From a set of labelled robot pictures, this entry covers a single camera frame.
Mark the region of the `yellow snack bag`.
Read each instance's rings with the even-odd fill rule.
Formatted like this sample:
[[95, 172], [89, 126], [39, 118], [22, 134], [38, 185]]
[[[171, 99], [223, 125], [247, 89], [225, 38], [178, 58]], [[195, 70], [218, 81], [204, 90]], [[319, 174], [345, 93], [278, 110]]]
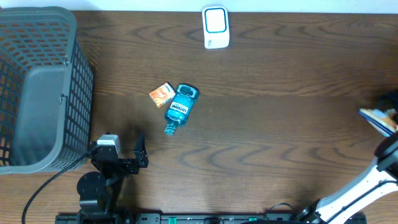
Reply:
[[397, 111], [395, 109], [381, 111], [361, 108], [359, 115], [383, 136], [389, 137], [397, 132]]

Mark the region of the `orange small box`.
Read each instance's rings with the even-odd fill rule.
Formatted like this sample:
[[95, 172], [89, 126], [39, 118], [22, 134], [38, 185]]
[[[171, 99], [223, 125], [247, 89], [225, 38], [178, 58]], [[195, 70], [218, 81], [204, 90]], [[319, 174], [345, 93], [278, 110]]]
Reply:
[[156, 107], [160, 108], [175, 97], [175, 90], [169, 82], [165, 82], [163, 85], [150, 92], [149, 96]]

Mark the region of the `teal mouthwash bottle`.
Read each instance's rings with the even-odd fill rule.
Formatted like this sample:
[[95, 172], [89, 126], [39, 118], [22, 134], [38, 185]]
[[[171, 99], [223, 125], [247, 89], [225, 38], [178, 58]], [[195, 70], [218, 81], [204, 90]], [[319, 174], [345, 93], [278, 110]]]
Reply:
[[191, 85], [180, 84], [169, 108], [165, 112], [167, 122], [164, 133], [172, 136], [178, 127], [187, 123], [189, 114], [199, 97], [199, 90]]

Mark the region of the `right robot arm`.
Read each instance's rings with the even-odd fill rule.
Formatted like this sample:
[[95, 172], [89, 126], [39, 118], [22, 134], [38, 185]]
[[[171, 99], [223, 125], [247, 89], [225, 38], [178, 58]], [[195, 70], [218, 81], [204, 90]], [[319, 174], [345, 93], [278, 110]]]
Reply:
[[378, 98], [374, 109], [358, 111], [386, 138], [366, 170], [336, 193], [315, 201], [294, 220], [302, 223], [345, 223], [377, 199], [397, 191], [397, 91]]

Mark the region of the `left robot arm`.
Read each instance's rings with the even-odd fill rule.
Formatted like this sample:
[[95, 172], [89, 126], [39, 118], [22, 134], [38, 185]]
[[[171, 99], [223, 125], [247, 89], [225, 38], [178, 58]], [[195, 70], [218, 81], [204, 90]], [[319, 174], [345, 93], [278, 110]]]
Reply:
[[77, 222], [134, 223], [134, 218], [126, 208], [118, 208], [118, 198], [124, 180], [149, 164], [145, 147], [145, 137], [140, 135], [134, 146], [134, 158], [120, 159], [119, 136], [106, 133], [90, 143], [88, 158], [96, 168], [83, 175], [77, 183], [81, 210]]

